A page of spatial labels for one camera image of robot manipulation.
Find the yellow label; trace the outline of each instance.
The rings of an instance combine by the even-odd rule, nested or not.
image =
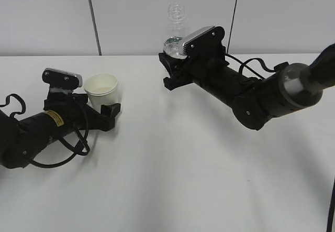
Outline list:
[[[46,112],[44,112],[45,114],[48,114],[56,123],[57,127],[60,127],[62,125],[64,125],[64,120],[62,119],[62,117],[56,113],[55,111],[52,110],[47,110]]]

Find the clear plastic bottle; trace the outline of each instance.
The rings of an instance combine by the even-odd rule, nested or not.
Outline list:
[[[167,40],[164,42],[164,51],[173,58],[185,59],[178,53],[178,43],[188,33],[188,23],[185,14],[185,6],[173,3],[167,11],[169,23],[167,25]]]

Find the paper cup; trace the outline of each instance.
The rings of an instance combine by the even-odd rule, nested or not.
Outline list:
[[[87,79],[84,90],[93,108],[99,113],[102,105],[119,103],[118,81],[109,73],[99,73]]]

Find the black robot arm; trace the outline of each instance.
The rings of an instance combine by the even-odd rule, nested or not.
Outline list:
[[[173,90],[195,83],[231,107],[243,125],[259,130],[271,118],[315,105],[322,90],[335,85],[335,45],[310,66],[285,62],[270,70],[257,59],[265,70],[274,72],[267,79],[259,79],[242,75],[253,59],[242,63],[239,72],[228,67],[226,48],[221,44],[224,35],[222,27],[205,27],[179,42],[178,51],[186,59],[160,53],[160,61],[170,75],[164,79],[165,87]]]
[[[46,69],[43,81],[50,84],[44,112],[18,121],[15,114],[23,114],[24,101],[16,94],[6,98],[6,106],[14,97],[22,105],[22,111],[10,116],[0,111],[0,164],[7,168],[26,167],[33,164],[41,168],[55,168],[66,164],[76,155],[85,156],[90,147],[87,144],[89,130],[109,131],[115,126],[115,117],[120,112],[120,104],[103,105],[101,113],[87,105],[87,94],[76,94],[73,90],[82,86],[80,75]],[[75,132],[78,143],[75,146],[65,141],[64,136]],[[42,164],[34,160],[47,145],[60,141],[72,151],[72,155],[56,164]]]

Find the white table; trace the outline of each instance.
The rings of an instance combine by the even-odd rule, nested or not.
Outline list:
[[[273,67],[309,64],[317,55],[237,57],[256,56]],[[1,231],[326,230],[335,89],[326,90],[318,105],[253,131],[194,84],[165,89],[167,73],[158,57],[1,57],[0,64],[0,102],[7,94],[21,95],[24,117],[42,111],[46,67],[83,79],[110,72],[123,90],[117,128],[92,132],[90,144],[97,139],[87,157],[50,170],[0,167]],[[257,63],[250,65],[260,71]],[[13,103],[5,112],[18,108]],[[54,143],[36,160],[57,162],[69,154]]]

